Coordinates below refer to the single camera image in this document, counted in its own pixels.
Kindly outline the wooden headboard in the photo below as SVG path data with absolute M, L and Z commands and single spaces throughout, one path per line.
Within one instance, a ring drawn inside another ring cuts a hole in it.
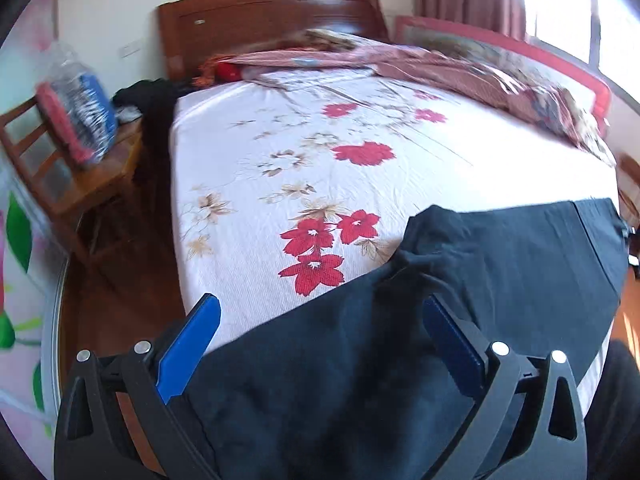
M 196 76 L 213 54 L 239 52 L 326 28 L 388 41 L 380 0 L 177 0 L 157 7 L 166 75 Z

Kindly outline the floral wardrobe door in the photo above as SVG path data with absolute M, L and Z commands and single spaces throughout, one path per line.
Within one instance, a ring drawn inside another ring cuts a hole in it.
M 31 99 L 46 72 L 58 0 L 30 0 L 1 47 L 2 112 Z M 56 419 L 54 317 L 66 255 L 8 158 L 1 159 L 1 415 L 50 476 Z

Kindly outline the black sports pants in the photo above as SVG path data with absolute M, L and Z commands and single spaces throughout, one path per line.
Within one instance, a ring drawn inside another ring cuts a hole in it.
M 384 266 L 204 356 L 171 411 L 224 479 L 416 479 L 472 406 L 422 322 L 436 296 L 526 356 L 596 358 L 627 272 L 609 200 L 431 207 Z

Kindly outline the red patterned quilt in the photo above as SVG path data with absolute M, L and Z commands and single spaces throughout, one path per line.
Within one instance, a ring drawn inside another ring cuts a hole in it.
M 240 52 L 206 58 L 192 79 L 195 88 L 218 84 L 214 68 L 232 63 L 248 75 L 250 67 L 264 79 L 268 70 L 331 70 L 368 72 L 379 77 L 427 84 L 462 94 L 497 110 L 562 136 L 602 162 L 613 166 L 615 158 L 602 140 L 590 110 L 580 107 L 572 94 L 557 84 L 534 81 L 439 50 L 401 46 L 324 28 L 304 32 L 272 44 L 256 44 Z

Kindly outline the wooden chair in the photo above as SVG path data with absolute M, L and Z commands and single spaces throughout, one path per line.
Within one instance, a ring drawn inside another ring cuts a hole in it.
M 102 221 L 93 232 L 82 217 L 98 216 L 111 203 L 127 207 L 126 219 L 142 218 L 134 186 L 142 154 L 142 121 L 118 127 L 115 144 L 100 162 L 81 168 L 66 153 L 35 98 L 1 115 L 1 146 L 27 191 L 46 214 L 63 246 L 87 268 L 95 268 L 126 240 L 99 246 Z

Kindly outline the plastic bag of clothes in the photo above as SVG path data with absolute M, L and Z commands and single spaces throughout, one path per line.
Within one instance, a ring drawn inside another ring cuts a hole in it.
M 75 165 L 96 165 L 115 143 L 118 125 L 112 102 L 71 47 L 54 42 L 44 54 L 46 74 L 36 85 L 40 110 Z

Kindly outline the red pillow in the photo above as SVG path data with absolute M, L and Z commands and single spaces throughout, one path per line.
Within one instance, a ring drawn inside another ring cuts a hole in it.
M 214 76 L 218 84 L 237 82 L 243 79 L 242 70 L 239 66 L 228 62 L 218 62 L 214 68 Z

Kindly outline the black clothes pile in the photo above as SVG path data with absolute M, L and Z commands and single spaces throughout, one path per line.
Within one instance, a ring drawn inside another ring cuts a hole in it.
M 192 84 L 158 78 L 140 80 L 128 88 L 118 90 L 112 97 L 116 108 L 135 107 L 149 124 L 170 127 L 174 121 L 178 99 L 193 92 Z

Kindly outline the pink bed guard rail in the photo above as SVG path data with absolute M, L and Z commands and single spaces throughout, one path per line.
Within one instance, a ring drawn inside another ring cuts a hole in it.
M 612 92 L 602 79 L 573 61 L 498 32 L 420 16 L 398 15 L 395 40 L 450 56 L 457 54 L 534 81 L 557 84 L 567 89 L 580 107 L 590 110 L 601 138 L 608 134 Z

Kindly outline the floral white bed sheet mattress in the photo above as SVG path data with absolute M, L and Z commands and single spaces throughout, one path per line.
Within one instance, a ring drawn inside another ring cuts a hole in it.
M 179 100 L 170 144 L 183 302 L 208 292 L 221 306 L 204 356 L 384 266 L 428 208 L 609 200 L 617 211 L 614 168 L 596 156 L 463 96 L 381 77 L 196 92 Z M 584 408 L 612 323 L 574 375 Z

